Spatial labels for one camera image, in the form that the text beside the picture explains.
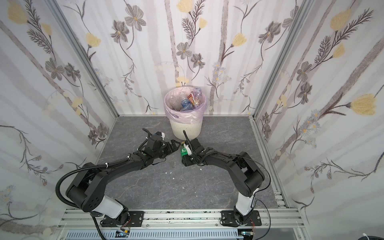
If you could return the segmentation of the green bottle yellow cap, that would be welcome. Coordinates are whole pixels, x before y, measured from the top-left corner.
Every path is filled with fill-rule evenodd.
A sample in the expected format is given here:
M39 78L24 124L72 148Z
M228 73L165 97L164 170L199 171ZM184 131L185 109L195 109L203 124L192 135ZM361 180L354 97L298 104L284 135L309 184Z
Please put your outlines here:
M188 156L188 150L185 147L181 148L181 157L183 158L184 156Z

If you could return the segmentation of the blue cap bottle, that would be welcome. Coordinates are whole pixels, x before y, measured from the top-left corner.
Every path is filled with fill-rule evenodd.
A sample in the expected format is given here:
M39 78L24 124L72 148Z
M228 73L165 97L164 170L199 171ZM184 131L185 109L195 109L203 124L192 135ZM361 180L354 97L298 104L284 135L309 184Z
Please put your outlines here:
M190 103L188 99L182 100L181 104L182 104L182 108L180 110L181 112L191 111L194 109L194 106Z

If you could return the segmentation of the red yellow label tea bottle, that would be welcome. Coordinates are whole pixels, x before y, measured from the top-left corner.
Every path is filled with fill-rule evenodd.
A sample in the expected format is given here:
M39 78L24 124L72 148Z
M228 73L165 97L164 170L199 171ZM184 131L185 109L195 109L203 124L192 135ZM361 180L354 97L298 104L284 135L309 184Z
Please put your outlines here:
M188 100L194 106L194 108L197 108L199 106L199 103L197 102L197 98L195 97L194 93L188 95Z

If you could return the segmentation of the clear crushed bottle white cap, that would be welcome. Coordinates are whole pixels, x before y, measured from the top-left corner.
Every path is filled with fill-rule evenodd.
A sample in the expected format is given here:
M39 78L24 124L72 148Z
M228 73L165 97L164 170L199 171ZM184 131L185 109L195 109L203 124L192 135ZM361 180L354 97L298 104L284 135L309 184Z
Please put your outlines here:
M199 103L201 101L201 97L202 97L201 88L194 88L193 96L194 96L195 103Z

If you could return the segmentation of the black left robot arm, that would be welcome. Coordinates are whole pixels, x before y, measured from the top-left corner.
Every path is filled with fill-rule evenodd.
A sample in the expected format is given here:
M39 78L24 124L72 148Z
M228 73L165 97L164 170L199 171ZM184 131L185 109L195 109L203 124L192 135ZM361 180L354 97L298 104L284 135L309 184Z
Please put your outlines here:
M90 213L93 218L104 216L102 227L125 227L131 221L128 207L108 197L107 185L131 172L154 165L156 159L165 159L182 145L176 140L166 142L165 134L148 134L143 143L127 157L109 163L88 163L62 176L55 187L58 199L74 208Z

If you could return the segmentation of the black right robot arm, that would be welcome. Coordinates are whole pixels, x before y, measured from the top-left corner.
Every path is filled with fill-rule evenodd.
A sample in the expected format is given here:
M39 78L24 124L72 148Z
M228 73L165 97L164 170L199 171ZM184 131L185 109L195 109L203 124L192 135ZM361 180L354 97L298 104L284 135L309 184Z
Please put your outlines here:
M221 221L223 226L245 226L251 221L251 216L256 205L256 193L266 190L262 184L266 177L267 169L260 163L254 161L248 153L227 154L213 148L204 148L198 139L190 140L186 131L184 148L188 156L183 160L187 166L197 165L215 166L228 172L231 180L238 191L238 200L234 206L232 215L224 217Z

